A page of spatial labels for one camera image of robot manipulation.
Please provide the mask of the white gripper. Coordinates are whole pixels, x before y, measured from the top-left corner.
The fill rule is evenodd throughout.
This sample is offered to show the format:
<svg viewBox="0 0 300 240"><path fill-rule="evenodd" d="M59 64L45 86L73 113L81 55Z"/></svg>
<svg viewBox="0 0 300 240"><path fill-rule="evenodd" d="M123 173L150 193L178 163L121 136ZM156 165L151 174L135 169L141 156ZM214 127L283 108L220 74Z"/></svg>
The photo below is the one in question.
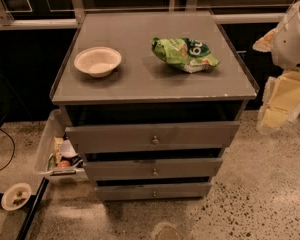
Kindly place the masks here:
<svg viewBox="0 0 300 240"><path fill-rule="evenodd" d="M252 46L255 51L271 52L272 61L284 70L269 77L265 84L256 129L272 134L300 114L300 2L294 4L276 29L268 31Z"/></svg>

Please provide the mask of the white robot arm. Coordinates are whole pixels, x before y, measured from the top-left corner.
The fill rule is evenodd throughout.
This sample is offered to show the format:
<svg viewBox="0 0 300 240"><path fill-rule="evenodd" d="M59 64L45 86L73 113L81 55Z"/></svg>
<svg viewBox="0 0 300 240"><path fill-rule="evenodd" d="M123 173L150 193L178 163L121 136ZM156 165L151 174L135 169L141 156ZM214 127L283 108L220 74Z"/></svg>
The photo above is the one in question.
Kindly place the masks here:
<svg viewBox="0 0 300 240"><path fill-rule="evenodd" d="M283 70L280 76L268 78L258 113L258 131L270 134L300 114L300 1L253 44L253 49L270 52L273 64Z"/></svg>

